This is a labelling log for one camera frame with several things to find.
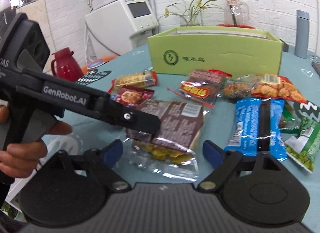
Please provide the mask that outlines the brown cake snack pack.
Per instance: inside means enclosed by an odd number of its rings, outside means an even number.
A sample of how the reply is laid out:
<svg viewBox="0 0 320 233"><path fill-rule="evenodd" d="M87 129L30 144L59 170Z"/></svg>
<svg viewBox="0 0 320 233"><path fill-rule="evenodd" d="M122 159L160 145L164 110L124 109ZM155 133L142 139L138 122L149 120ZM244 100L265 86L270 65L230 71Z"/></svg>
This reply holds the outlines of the brown cake snack pack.
<svg viewBox="0 0 320 233"><path fill-rule="evenodd" d="M181 101L147 100L138 110L159 117L161 128L155 136L127 129L130 139L194 154L194 147L204 125L204 106Z"/></svg>

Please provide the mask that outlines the blue wafer snack pack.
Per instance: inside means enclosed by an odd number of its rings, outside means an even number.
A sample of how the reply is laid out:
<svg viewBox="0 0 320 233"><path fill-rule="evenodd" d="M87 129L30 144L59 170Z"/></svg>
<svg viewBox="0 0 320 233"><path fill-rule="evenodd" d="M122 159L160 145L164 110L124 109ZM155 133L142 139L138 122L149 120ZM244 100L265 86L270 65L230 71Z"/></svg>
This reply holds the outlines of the blue wafer snack pack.
<svg viewBox="0 0 320 233"><path fill-rule="evenodd" d="M225 150L237 150L246 156L268 153L278 161L287 159L279 124L285 101L246 98L235 106L236 128Z"/></svg>

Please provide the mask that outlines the red thermos jug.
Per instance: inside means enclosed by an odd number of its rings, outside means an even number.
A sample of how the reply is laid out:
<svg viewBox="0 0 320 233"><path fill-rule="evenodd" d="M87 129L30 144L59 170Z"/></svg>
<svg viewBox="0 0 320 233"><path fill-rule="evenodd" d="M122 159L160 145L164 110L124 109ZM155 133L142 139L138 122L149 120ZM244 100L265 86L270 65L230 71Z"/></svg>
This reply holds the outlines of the red thermos jug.
<svg viewBox="0 0 320 233"><path fill-rule="evenodd" d="M84 75L73 54L74 52L68 47L53 53L54 59L51 62L53 76L76 82Z"/></svg>

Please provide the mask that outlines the cookie snack pack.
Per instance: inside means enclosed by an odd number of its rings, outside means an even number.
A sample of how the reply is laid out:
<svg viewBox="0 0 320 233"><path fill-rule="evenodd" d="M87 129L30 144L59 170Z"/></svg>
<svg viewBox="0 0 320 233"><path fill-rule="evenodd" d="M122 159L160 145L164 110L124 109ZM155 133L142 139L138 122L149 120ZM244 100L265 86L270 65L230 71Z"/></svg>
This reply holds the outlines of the cookie snack pack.
<svg viewBox="0 0 320 233"><path fill-rule="evenodd" d="M111 100L121 103L124 106L135 108L152 98L154 93L155 91L151 89L124 85L111 96Z"/></svg>

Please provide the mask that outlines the sesame cake snack pack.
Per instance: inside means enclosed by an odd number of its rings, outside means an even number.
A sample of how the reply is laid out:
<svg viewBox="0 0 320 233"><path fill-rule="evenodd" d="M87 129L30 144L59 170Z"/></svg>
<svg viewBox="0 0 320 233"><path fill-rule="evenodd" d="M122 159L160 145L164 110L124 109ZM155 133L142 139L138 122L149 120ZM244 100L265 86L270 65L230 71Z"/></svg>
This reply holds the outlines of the sesame cake snack pack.
<svg viewBox="0 0 320 233"><path fill-rule="evenodd" d="M261 79L260 75L249 74L230 80L223 86L223 98L231 101L250 98L252 90L257 88Z"/></svg>

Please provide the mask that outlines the red brown snack pack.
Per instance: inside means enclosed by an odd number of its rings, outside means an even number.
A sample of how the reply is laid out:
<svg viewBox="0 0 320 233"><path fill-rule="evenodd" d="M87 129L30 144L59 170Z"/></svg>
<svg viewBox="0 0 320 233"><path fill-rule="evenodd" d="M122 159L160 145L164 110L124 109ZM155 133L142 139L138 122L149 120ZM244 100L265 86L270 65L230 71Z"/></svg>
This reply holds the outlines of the red brown snack pack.
<svg viewBox="0 0 320 233"><path fill-rule="evenodd" d="M231 74L221 70L197 69L188 75L187 80L181 81L178 88L168 90L177 96L213 109L222 87L231 78Z"/></svg>

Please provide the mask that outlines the green pea snack bag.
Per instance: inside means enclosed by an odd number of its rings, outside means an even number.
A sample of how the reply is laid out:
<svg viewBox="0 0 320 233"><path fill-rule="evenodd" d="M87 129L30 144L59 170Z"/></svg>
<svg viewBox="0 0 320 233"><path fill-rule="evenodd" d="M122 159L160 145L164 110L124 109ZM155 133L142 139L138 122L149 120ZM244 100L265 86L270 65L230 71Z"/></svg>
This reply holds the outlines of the green pea snack bag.
<svg viewBox="0 0 320 233"><path fill-rule="evenodd" d="M279 128L283 134L292 135L285 140L289 157L307 172L313 173L319 152L319 106L310 101L285 102Z"/></svg>

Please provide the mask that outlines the fried chicken snack bag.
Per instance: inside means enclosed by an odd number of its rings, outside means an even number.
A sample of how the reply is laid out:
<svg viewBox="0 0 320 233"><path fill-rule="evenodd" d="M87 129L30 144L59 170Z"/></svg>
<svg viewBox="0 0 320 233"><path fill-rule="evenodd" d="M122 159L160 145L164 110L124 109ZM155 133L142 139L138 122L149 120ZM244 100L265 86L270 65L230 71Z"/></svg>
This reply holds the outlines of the fried chicken snack bag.
<svg viewBox="0 0 320 233"><path fill-rule="evenodd" d="M306 103L306 98L292 82L284 77L265 74L251 90L253 97L285 99L292 102Z"/></svg>

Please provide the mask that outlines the yellow biscuit snack pack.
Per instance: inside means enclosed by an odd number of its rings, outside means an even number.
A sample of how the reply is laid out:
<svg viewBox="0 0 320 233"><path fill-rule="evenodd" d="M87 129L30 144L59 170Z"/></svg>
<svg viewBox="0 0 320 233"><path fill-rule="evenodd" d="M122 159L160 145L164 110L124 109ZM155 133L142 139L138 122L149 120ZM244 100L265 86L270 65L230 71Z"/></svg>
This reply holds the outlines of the yellow biscuit snack pack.
<svg viewBox="0 0 320 233"><path fill-rule="evenodd" d="M120 76L111 81L111 87L108 93L118 91L125 85L131 85L137 88L147 88L155 86L158 83L157 74L154 71L142 71L134 74Z"/></svg>

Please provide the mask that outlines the green cardboard box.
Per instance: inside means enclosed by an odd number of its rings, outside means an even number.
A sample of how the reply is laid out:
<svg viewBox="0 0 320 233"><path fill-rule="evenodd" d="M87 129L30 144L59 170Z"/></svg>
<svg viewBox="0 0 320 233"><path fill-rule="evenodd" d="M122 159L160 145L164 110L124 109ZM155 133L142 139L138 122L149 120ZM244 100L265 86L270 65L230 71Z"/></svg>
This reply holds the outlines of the green cardboard box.
<svg viewBox="0 0 320 233"><path fill-rule="evenodd" d="M280 71L283 43L268 31L238 27L177 27L148 38L158 74L220 70L240 77Z"/></svg>

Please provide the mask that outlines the white machine with screen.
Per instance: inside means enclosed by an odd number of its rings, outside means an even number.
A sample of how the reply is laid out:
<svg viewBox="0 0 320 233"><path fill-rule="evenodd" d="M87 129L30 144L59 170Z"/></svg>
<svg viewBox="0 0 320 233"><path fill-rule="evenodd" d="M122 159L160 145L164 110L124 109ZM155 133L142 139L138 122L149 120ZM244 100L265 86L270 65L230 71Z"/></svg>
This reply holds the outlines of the white machine with screen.
<svg viewBox="0 0 320 233"><path fill-rule="evenodd" d="M122 55L145 45L159 27L148 0L117 0L85 16L97 58Z"/></svg>

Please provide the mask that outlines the black rectangular case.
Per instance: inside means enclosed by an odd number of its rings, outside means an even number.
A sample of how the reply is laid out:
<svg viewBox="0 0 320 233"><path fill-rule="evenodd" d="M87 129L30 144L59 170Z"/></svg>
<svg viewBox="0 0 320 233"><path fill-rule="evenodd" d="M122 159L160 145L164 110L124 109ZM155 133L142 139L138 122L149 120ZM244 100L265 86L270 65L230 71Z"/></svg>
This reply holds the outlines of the black rectangular case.
<svg viewBox="0 0 320 233"><path fill-rule="evenodd" d="M288 51L289 51L289 45L285 42L285 41L283 41L282 39L279 39L281 42L282 42L282 44L283 44L283 52L286 52L286 53L288 53Z"/></svg>

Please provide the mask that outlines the smartphone in red case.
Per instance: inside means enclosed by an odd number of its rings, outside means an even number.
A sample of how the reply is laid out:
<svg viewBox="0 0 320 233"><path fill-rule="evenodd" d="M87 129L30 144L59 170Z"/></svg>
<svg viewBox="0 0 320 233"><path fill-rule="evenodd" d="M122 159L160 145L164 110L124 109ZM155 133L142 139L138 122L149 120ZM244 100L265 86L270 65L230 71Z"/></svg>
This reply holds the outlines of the smartphone in red case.
<svg viewBox="0 0 320 233"><path fill-rule="evenodd" d="M314 68L317 75L320 77L320 63L312 62L311 65Z"/></svg>

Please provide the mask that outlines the red plastic bowl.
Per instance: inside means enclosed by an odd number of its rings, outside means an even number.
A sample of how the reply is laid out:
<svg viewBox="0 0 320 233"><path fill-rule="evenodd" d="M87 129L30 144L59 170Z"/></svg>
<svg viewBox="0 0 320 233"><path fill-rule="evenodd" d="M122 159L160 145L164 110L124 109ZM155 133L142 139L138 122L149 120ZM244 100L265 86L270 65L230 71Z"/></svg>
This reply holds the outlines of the red plastic bowl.
<svg viewBox="0 0 320 233"><path fill-rule="evenodd" d="M234 24L218 24L218 27L238 27L238 28L246 28L246 29L256 29L253 26L249 26L249 25L234 25Z"/></svg>

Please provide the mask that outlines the grey thermos bottle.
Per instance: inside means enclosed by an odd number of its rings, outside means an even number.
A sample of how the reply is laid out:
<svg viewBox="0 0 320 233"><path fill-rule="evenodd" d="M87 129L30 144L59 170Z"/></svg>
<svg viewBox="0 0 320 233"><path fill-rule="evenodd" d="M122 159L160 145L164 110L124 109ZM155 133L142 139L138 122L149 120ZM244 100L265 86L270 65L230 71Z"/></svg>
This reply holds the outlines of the grey thermos bottle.
<svg viewBox="0 0 320 233"><path fill-rule="evenodd" d="M310 14L305 11L296 10L296 15L295 55L306 59L309 46Z"/></svg>

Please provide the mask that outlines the clear glass pitcher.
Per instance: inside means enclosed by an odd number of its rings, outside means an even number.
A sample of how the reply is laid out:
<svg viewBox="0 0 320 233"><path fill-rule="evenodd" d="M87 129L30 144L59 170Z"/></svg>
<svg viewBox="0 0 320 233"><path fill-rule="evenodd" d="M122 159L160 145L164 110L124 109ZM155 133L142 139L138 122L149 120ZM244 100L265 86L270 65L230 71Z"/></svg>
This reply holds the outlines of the clear glass pitcher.
<svg viewBox="0 0 320 233"><path fill-rule="evenodd" d="M249 25L250 12L247 3L240 0L225 0L223 23Z"/></svg>

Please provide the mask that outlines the glass vase with plant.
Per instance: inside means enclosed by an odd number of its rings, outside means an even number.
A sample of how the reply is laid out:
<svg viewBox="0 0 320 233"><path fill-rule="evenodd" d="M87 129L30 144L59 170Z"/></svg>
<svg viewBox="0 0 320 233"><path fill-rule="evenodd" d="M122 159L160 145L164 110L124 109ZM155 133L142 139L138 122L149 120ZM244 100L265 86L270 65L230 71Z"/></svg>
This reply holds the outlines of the glass vase with plant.
<svg viewBox="0 0 320 233"><path fill-rule="evenodd" d="M210 9L222 9L221 6L215 2L217 0L191 0L186 2L185 0L179 0L179 2L166 5L164 12L158 17L157 22L162 18L168 18L175 16L180 19L180 26L200 26L202 25L200 16L204 11Z"/></svg>

